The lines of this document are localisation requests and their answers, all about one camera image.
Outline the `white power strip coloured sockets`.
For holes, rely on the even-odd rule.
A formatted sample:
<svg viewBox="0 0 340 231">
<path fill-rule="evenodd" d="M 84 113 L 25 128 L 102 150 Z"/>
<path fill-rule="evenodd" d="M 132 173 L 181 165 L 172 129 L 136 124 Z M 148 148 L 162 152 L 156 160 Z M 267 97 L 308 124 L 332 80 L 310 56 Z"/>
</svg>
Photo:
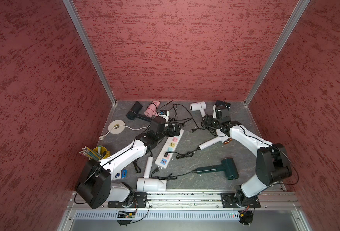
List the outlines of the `white power strip coloured sockets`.
<svg viewBox="0 0 340 231">
<path fill-rule="evenodd" d="M 180 139 L 182 138 L 184 133 L 184 130 L 180 130 L 180 134 L 178 136 L 169 137 L 163 148 L 161 149 L 157 159 L 155 160 L 155 164 L 159 169 L 166 169 L 169 165 L 169 162 L 172 159 L 172 155 L 175 154 L 175 150 L 180 142 Z"/>
</svg>

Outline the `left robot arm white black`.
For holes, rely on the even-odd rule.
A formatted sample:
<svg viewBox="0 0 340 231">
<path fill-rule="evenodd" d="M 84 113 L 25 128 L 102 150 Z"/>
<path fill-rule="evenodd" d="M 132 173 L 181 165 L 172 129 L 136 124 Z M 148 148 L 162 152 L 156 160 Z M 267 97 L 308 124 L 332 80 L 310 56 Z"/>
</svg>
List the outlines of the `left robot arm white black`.
<svg viewBox="0 0 340 231">
<path fill-rule="evenodd" d="M 155 117 L 147 132 L 137 135 L 127 147 L 102 160 L 86 162 L 78 182 L 76 192 L 90 208 L 96 209 L 108 201 L 126 200 L 130 189 L 124 184 L 112 183 L 121 176 L 122 170 L 133 161 L 152 151 L 166 137 L 180 135 L 181 125 L 167 122 L 163 117 Z"/>
</svg>

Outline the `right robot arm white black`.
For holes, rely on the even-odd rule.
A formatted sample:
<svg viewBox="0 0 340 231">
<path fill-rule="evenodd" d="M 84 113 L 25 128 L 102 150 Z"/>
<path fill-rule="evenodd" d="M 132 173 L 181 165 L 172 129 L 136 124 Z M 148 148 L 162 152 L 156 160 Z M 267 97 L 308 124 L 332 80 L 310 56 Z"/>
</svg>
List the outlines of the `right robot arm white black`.
<svg viewBox="0 0 340 231">
<path fill-rule="evenodd" d="M 240 185 L 234 196 L 240 207 L 247 207 L 259 193 L 292 176 L 291 163 L 282 144 L 255 135 L 221 112 L 215 116 L 205 114 L 202 119 L 202 124 L 215 129 L 218 137 L 238 141 L 256 157 L 255 175 Z"/>
</svg>

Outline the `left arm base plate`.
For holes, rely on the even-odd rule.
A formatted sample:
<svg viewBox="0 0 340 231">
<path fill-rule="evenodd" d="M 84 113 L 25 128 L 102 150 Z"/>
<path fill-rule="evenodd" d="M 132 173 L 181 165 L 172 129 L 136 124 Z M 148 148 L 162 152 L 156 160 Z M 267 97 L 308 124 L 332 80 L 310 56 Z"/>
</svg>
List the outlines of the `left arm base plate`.
<svg viewBox="0 0 340 231">
<path fill-rule="evenodd" d="M 136 209 L 145 208 L 147 206 L 148 194 L 145 192 L 135 192 L 128 196 L 124 202 L 109 201 L 109 208 L 120 208 L 120 209 Z"/>
</svg>

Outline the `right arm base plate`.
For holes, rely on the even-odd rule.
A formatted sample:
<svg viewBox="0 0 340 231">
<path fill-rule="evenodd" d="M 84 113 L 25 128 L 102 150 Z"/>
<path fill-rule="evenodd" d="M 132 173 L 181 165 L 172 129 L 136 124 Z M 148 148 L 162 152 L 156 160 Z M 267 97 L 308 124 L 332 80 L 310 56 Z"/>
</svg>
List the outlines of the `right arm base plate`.
<svg viewBox="0 0 340 231">
<path fill-rule="evenodd" d="M 259 199 L 257 196 L 248 198 L 245 197 L 241 192 L 237 193 L 221 193 L 221 202 L 223 208 L 261 208 Z"/>
</svg>

